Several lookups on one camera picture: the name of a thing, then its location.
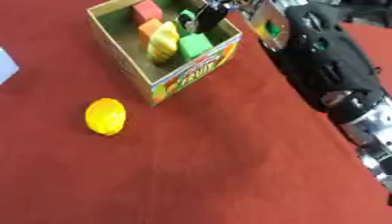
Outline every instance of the yellow corn cob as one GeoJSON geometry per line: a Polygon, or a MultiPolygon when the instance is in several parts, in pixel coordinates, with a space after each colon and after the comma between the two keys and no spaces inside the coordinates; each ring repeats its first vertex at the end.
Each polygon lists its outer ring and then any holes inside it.
{"type": "Polygon", "coordinates": [[[155,63],[162,63],[176,54],[179,33],[173,22],[166,22],[154,32],[147,48],[147,57],[155,63]]]}

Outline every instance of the fruit box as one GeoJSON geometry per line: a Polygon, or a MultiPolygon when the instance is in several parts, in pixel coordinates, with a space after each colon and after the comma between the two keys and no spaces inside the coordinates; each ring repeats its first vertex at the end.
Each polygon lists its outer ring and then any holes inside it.
{"type": "MultiPolygon", "coordinates": [[[[87,9],[87,14],[96,39],[151,106],[186,88],[234,56],[242,32],[225,19],[206,33],[213,44],[210,51],[185,64],[176,55],[162,66],[154,65],[147,59],[147,51],[140,43],[137,26],[131,17],[131,6],[139,2],[112,0],[87,9]]],[[[157,4],[163,10],[163,20],[171,21],[184,9],[195,11],[202,2],[157,0],[157,4]]]]}

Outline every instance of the box label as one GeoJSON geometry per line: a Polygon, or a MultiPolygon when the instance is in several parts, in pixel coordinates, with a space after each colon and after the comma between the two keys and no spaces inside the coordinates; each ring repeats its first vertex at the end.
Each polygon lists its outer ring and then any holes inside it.
{"type": "Polygon", "coordinates": [[[156,83],[151,88],[153,101],[156,104],[162,102],[171,95],[209,74],[215,70],[215,68],[225,64],[228,60],[233,58],[240,39],[241,36],[239,36],[239,38],[233,38],[231,41],[227,41],[222,45],[218,45],[212,51],[207,52],[182,66],[178,71],[173,73],[173,76],[156,83]]]}

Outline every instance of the orange cube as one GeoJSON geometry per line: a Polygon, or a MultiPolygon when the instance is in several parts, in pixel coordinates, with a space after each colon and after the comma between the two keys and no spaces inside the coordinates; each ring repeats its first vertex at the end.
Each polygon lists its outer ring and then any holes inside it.
{"type": "Polygon", "coordinates": [[[152,36],[152,34],[154,34],[154,32],[159,28],[159,26],[161,26],[162,23],[153,18],[151,20],[149,20],[147,23],[141,24],[138,28],[139,30],[139,36],[140,36],[140,41],[142,42],[143,46],[146,46],[149,44],[150,42],[150,38],[152,36]]]}

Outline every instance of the green block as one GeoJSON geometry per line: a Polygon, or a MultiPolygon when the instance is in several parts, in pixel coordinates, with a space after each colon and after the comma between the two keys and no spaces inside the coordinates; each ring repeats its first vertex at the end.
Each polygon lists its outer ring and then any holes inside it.
{"type": "Polygon", "coordinates": [[[191,34],[179,40],[179,51],[185,62],[197,58],[212,48],[213,45],[204,34],[191,34]]]}
{"type": "Polygon", "coordinates": [[[190,10],[183,10],[176,18],[175,25],[177,26],[177,31],[181,38],[192,34],[190,31],[187,31],[186,28],[183,26],[184,22],[190,19],[196,19],[196,15],[190,10]]]}

